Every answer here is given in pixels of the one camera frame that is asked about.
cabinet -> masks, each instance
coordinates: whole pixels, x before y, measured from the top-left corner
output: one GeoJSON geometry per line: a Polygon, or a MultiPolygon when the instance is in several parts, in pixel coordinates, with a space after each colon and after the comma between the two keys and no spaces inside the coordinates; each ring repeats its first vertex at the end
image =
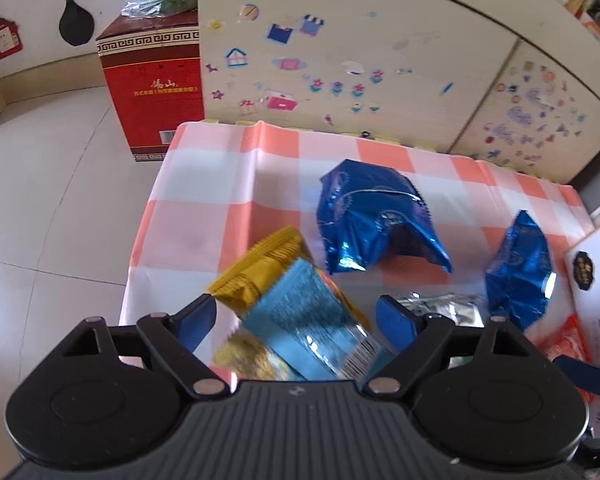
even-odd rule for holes
{"type": "Polygon", "coordinates": [[[200,0],[205,116],[446,152],[516,37],[449,0],[200,0]]]}
{"type": "Polygon", "coordinates": [[[599,150],[599,99],[520,41],[452,153],[566,183],[599,150]]]}

checkered tablecloth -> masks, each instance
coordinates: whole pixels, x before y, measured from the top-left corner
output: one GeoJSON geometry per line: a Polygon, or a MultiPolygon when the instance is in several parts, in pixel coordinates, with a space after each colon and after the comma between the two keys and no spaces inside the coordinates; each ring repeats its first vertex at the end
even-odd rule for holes
{"type": "MultiPolygon", "coordinates": [[[[315,221],[320,177],[344,158],[389,166],[407,176],[429,206],[454,268],[399,256],[365,272],[336,274],[372,320],[380,294],[484,293],[484,268],[505,230],[526,209],[549,242],[558,279],[546,315],[527,332],[537,340],[573,313],[562,255],[593,225],[573,188],[464,156],[367,139],[253,126],[185,123],[156,179],[134,245],[121,324],[186,306],[248,247],[286,225],[298,227],[315,261],[324,248],[315,221]]],[[[231,311],[196,353],[212,352],[236,325],[231,311]]]]}

barcode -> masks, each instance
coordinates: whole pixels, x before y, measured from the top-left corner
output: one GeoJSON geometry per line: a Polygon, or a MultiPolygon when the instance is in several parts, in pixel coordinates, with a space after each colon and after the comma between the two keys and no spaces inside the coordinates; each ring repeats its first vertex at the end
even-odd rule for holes
{"type": "Polygon", "coordinates": [[[160,140],[163,144],[170,144],[173,140],[173,136],[176,134],[176,130],[160,130],[160,140]]]}
{"type": "Polygon", "coordinates": [[[380,349],[380,343],[371,336],[364,338],[356,345],[353,352],[340,367],[338,378],[354,381],[364,379],[371,365],[375,362],[380,349]]]}

light blue packaging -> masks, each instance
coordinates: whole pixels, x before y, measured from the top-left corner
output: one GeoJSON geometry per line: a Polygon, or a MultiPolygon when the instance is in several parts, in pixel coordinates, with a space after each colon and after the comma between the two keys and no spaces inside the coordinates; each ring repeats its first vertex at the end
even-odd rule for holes
{"type": "Polygon", "coordinates": [[[308,381],[361,383],[394,357],[303,259],[260,298],[242,326],[308,381]]]}

gold wrapper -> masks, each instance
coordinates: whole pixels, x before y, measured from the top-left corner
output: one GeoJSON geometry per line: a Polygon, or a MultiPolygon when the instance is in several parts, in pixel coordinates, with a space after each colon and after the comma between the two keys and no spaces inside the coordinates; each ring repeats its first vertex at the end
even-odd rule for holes
{"type": "Polygon", "coordinates": [[[246,330],[238,329],[214,354],[214,364],[241,379],[289,381],[287,364],[246,330]]]}
{"type": "Polygon", "coordinates": [[[298,258],[313,261],[300,231],[291,226],[282,228],[255,244],[207,290],[244,317],[298,258]]]}

